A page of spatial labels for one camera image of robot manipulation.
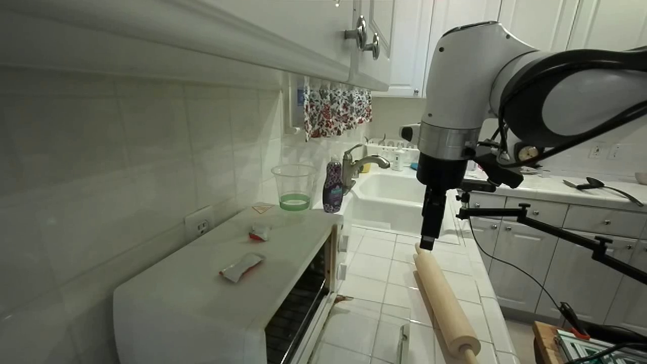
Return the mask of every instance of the wooden rolling pin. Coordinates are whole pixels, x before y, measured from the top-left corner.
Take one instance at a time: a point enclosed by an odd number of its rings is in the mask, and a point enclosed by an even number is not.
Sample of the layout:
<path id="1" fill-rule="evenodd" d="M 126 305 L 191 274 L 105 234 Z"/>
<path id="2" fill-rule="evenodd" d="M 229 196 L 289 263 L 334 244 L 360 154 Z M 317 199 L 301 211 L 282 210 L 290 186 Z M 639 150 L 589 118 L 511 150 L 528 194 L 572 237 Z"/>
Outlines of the wooden rolling pin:
<path id="1" fill-rule="evenodd" d="M 419 250 L 414 255 L 414 263 L 419 269 L 423 297 L 431 308 L 428 315 L 435 319 L 440 332 L 446 353 L 452 355 L 452 361 L 477 361 L 481 341 L 477 339 L 435 256 L 426 250 Z"/>

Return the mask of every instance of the tile countertop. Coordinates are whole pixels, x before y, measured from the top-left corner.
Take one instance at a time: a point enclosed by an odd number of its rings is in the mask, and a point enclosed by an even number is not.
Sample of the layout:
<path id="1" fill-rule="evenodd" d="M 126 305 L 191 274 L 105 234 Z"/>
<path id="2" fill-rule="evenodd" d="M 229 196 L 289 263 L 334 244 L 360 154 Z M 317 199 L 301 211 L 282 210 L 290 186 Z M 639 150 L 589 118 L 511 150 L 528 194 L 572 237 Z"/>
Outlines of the tile countertop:
<path id="1" fill-rule="evenodd" d="M 485 180 L 485 174 L 481 169 L 466 171 L 465 177 L 470 180 Z M 620 182 L 620 180 L 603 180 L 607 186 L 625 189 L 626 194 L 640 199 L 645 205 L 630 203 L 625 196 L 609 189 L 609 188 L 595 188 L 595 189 L 573 189 L 564 183 L 564 180 L 573 183 L 584 183 L 584 177 L 572 177 L 572 175 L 555 175 L 555 174 L 528 174 L 523 175 L 521 186 L 507 188 L 500 186 L 495 194 L 501 196 L 518 196 L 528 198 L 530 194 L 541 199 L 551 201 L 570 201 L 570 203 L 584 203 L 584 205 L 603 205 L 603 208 L 618 208 L 618 210 L 636 210 L 647 211 L 647 186 L 636 182 Z"/>
<path id="2" fill-rule="evenodd" d="M 446 210 L 458 201 L 446 198 Z M 409 364 L 444 364 L 437 332 L 414 280 L 414 244 L 419 234 L 352 225 L 348 274 L 339 284 L 341 300 L 331 308 L 316 364 L 398 361 L 399 326 L 410 326 Z M 516 364 L 506 319 L 489 283 L 466 221 L 452 221 L 437 238 L 435 250 L 449 284 L 463 305 L 478 341 L 481 364 Z"/>

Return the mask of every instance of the white oven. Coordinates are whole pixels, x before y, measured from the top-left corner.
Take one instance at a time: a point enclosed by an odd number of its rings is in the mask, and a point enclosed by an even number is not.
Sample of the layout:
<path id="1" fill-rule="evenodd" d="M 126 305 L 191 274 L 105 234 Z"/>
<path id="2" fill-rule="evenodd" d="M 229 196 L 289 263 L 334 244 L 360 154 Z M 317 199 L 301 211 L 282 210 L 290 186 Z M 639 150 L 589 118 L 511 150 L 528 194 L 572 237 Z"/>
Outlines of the white oven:
<path id="1" fill-rule="evenodd" d="M 249 227 L 271 227 L 251 242 Z M 120 364 L 306 361 L 336 300 L 341 217 L 324 211 L 242 210 L 118 284 L 112 323 Z M 217 271 L 258 252 L 233 284 Z"/>

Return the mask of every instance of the cable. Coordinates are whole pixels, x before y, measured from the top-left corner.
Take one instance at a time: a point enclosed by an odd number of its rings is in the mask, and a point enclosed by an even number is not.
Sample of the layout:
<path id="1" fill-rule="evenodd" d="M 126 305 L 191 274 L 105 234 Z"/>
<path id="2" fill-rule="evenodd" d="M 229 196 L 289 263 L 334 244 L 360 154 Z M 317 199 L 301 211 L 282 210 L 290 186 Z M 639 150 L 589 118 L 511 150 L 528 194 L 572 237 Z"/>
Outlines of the cable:
<path id="1" fill-rule="evenodd" d="M 501 264 L 514 267 L 514 269 L 518 269 L 520 272 L 523 272 L 526 277 L 530 277 L 530 278 L 548 295 L 548 299 L 551 300 L 551 305 L 559 310 L 557 300 L 551 297 L 551 292 L 550 292 L 535 277 L 531 277 L 528 271 L 523 271 L 521 267 L 514 264 L 514 263 L 509 263 L 509 260 L 504 260 L 504 259 L 496 259 L 496 256 L 489 255 L 489 252 L 481 246 L 481 242 L 477 240 L 477 234 L 473 233 L 470 217 L 466 217 L 466 219 L 469 219 L 470 237 L 473 237 L 473 240 L 477 242 L 477 246 L 478 246 L 478 250 L 481 250 L 483 255 L 486 255 L 489 259 L 492 259 L 492 260 L 496 260 L 496 263 L 501 263 Z"/>
<path id="2" fill-rule="evenodd" d="M 607 350 L 603 350 L 598 353 L 575 357 L 575 359 L 568 359 L 565 364 L 597 361 L 597 359 L 603 359 L 604 355 L 609 355 L 609 353 L 612 353 L 616 350 L 623 350 L 623 348 L 645 350 L 647 345 L 643 341 L 623 341 L 623 343 L 611 345 L 611 348 L 607 348 Z"/>
<path id="3" fill-rule="evenodd" d="M 562 146 L 555 146 L 555 148 L 551 148 L 551 150 L 548 150 L 548 152 L 543 152 L 543 154 L 539 154 L 535 157 L 523 159 L 523 162 L 504 163 L 504 167 L 531 165 L 531 163 L 541 162 L 541 159 L 545 159 L 545 157 L 550 157 L 554 154 L 559 154 L 559 152 L 564 152 L 568 148 L 573 148 L 573 146 L 578 146 L 578 143 L 582 143 L 586 139 L 592 139 L 592 137 L 597 137 L 601 134 L 607 134 L 607 130 L 611 130 L 615 126 L 620 126 L 620 125 L 625 125 L 628 121 L 635 121 L 636 116 L 643 116 L 643 114 L 647 114 L 647 101 L 640 101 L 640 102 L 635 102 L 635 104 L 626 107 L 625 111 L 616 112 L 615 116 L 611 116 L 609 121 L 601 122 L 598 126 L 592 126 L 586 134 L 582 134 L 582 135 L 578 135 L 578 137 L 573 137 L 573 139 L 570 139 L 570 142 L 565 142 Z"/>
<path id="4" fill-rule="evenodd" d="M 601 357 L 604 357 L 604 355 L 609 355 L 609 353 L 612 353 L 612 352 L 616 352 L 616 350 L 620 350 L 620 348 L 625 348 L 625 343 L 611 345 L 611 348 L 607 348 L 607 350 L 603 350 L 603 352 L 598 352 L 598 353 L 592 353 L 592 355 L 568 359 L 565 364 L 597 361 L 597 359 L 601 359 Z"/>

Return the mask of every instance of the cabinet handle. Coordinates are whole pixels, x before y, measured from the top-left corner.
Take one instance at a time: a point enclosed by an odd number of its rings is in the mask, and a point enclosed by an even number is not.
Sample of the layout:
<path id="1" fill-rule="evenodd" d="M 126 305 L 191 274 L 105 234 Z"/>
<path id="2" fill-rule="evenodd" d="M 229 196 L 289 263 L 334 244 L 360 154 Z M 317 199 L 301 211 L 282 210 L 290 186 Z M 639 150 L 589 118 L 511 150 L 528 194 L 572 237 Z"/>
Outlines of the cabinet handle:
<path id="1" fill-rule="evenodd" d="M 357 17 L 357 23 L 354 29 L 343 29 L 343 37 L 354 37 L 357 49 L 366 49 L 366 20 L 364 15 Z"/>
<path id="2" fill-rule="evenodd" d="M 380 59 L 380 36 L 372 33 L 372 42 L 364 50 L 372 52 L 372 59 Z"/>

